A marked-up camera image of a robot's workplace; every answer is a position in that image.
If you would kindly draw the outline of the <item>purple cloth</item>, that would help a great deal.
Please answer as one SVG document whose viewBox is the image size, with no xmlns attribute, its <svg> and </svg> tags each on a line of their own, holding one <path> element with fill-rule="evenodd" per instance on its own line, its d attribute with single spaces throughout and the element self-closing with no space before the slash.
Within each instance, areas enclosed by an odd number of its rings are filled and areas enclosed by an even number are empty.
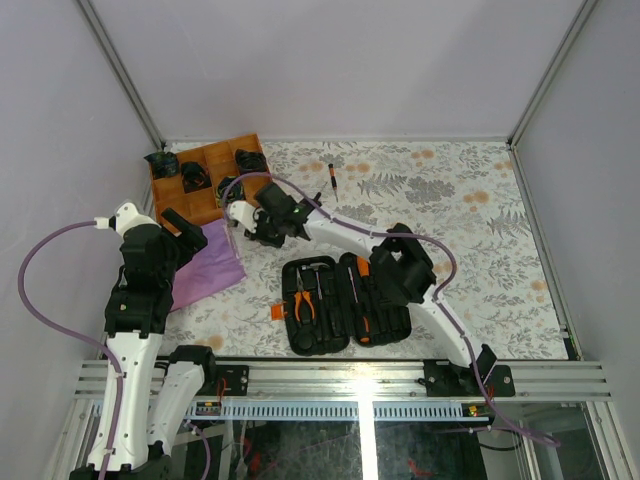
<svg viewBox="0 0 640 480">
<path fill-rule="evenodd" d="M 240 283 L 245 271 L 231 246 L 222 219 L 202 227 L 207 246 L 176 272 L 170 312 L 188 307 Z"/>
</svg>

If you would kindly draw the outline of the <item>claw hammer black handle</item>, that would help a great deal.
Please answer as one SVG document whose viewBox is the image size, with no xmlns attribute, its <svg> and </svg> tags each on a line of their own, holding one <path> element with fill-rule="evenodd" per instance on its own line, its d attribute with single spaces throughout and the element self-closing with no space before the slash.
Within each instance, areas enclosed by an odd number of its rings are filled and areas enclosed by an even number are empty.
<svg viewBox="0 0 640 480">
<path fill-rule="evenodd" d="M 314 274 L 315 282 L 316 282 L 316 291 L 318 300 L 321 301 L 323 299 L 323 291 L 321 285 L 321 273 L 325 270 L 329 270 L 329 265 L 324 262 L 313 262 L 307 265 L 303 265 L 301 267 L 303 272 L 312 272 Z"/>
</svg>

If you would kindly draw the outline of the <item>orange black needle-nose pliers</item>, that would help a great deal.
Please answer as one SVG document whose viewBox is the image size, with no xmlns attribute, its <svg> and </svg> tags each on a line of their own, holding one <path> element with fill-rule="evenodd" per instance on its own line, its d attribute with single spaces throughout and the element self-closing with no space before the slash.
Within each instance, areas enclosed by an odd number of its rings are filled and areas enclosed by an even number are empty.
<svg viewBox="0 0 640 480">
<path fill-rule="evenodd" d="M 301 325 L 312 325 L 315 321 L 315 308 L 311 293 L 305 289 L 300 270 L 296 270 L 296 293 L 294 295 L 294 314 Z"/>
</svg>

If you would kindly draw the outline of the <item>black plastic tool case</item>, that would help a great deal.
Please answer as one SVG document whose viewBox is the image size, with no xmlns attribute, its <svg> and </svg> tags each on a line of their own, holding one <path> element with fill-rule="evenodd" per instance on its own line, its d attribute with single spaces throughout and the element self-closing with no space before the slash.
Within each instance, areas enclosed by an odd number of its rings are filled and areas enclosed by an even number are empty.
<svg viewBox="0 0 640 480">
<path fill-rule="evenodd" d="M 317 256 L 293 260 L 281 270 L 282 302 L 286 304 L 285 323 L 290 348 L 299 356 L 317 356 L 338 353 L 354 342 L 365 348 L 385 346 L 409 337 L 412 324 L 409 310 L 393 304 L 383 293 L 379 275 L 370 266 L 371 277 L 367 301 L 363 304 L 370 323 L 370 342 L 359 341 L 361 321 L 357 313 L 348 266 L 353 257 L 345 253 L 337 260 L 329 256 Z M 318 300 L 316 282 L 312 272 L 303 272 L 301 267 L 313 262 L 324 262 L 329 270 L 321 273 L 323 299 Z M 312 325 L 301 325 L 294 314 L 296 293 L 296 270 L 299 269 L 306 290 L 311 293 L 315 308 Z"/>
</svg>

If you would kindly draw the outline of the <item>long orange black screwdriver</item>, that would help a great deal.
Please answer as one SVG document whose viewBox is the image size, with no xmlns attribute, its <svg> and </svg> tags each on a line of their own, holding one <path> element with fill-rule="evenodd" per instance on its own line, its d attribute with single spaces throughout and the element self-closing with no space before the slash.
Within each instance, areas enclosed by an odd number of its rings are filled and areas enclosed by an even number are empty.
<svg viewBox="0 0 640 480">
<path fill-rule="evenodd" d="M 368 297 L 368 286 L 371 277 L 369 262 L 360 256 L 354 256 L 348 266 L 354 297 L 364 304 Z"/>
</svg>

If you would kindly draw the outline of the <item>thick orange black screwdriver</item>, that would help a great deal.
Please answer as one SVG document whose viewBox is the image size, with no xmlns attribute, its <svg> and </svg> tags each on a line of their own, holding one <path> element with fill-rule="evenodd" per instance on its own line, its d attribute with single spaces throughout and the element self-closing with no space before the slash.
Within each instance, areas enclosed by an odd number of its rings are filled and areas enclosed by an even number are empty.
<svg viewBox="0 0 640 480">
<path fill-rule="evenodd" d="M 361 321 L 361 332 L 359 333 L 359 341 L 363 344 L 366 344 L 370 342 L 370 323 L 362 302 L 358 302 L 356 304 L 356 309 Z"/>
</svg>

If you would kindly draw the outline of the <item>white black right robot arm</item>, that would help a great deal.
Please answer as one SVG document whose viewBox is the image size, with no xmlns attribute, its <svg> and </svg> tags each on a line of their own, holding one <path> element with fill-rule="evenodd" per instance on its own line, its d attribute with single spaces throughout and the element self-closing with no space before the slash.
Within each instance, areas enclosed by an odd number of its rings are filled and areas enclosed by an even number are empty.
<svg viewBox="0 0 640 480">
<path fill-rule="evenodd" d="M 255 199 L 257 206 L 239 200 L 227 208 L 229 216 L 245 228 L 250 238 L 275 248 L 288 237 L 302 238 L 368 260 L 381 276 L 386 297 L 427 321 L 446 358 L 458 366 L 458 387 L 474 395 L 490 385 L 497 357 L 452 311 L 443 294 L 448 282 L 437 281 L 434 263 L 422 246 L 428 242 L 449 255 L 451 251 L 444 244 L 421 236 L 402 223 L 383 231 L 326 210 L 316 200 L 296 201 L 274 182 L 259 190 Z"/>
</svg>

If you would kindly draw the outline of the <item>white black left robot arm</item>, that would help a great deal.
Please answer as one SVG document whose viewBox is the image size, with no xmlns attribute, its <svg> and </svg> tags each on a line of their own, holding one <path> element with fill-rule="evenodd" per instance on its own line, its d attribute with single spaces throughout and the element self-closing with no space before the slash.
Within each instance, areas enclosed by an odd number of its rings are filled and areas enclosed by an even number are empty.
<svg viewBox="0 0 640 480">
<path fill-rule="evenodd" d="M 208 244 L 202 229 L 173 209 L 162 216 L 176 233 L 131 202 L 96 221 L 97 228 L 121 236 L 123 264 L 105 308 L 109 366 L 100 422 L 87 461 L 72 479 L 168 478 L 187 409 L 196 394 L 218 385 L 211 348 L 181 346 L 169 356 L 158 396 L 151 395 L 176 273 Z"/>
</svg>

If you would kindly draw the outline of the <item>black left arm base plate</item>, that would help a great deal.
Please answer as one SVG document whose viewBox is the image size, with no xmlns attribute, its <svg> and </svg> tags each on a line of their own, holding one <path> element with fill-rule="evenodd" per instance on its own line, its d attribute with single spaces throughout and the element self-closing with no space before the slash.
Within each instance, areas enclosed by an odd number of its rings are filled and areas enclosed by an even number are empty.
<svg viewBox="0 0 640 480">
<path fill-rule="evenodd" d="M 244 397 L 248 392 L 250 367 L 248 365 L 217 365 L 205 374 L 199 396 Z"/>
</svg>

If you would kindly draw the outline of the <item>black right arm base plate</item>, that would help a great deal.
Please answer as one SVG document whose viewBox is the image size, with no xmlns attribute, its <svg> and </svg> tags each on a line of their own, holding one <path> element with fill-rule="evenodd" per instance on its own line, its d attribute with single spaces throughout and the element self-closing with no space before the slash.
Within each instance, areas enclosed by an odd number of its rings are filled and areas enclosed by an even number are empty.
<svg viewBox="0 0 640 480">
<path fill-rule="evenodd" d="M 430 397 L 481 397 L 471 368 L 464 369 L 446 360 L 424 360 L 423 373 L 426 393 Z M 491 398 L 510 398 L 516 394 L 512 372 L 507 365 L 496 364 L 481 379 Z"/>
</svg>

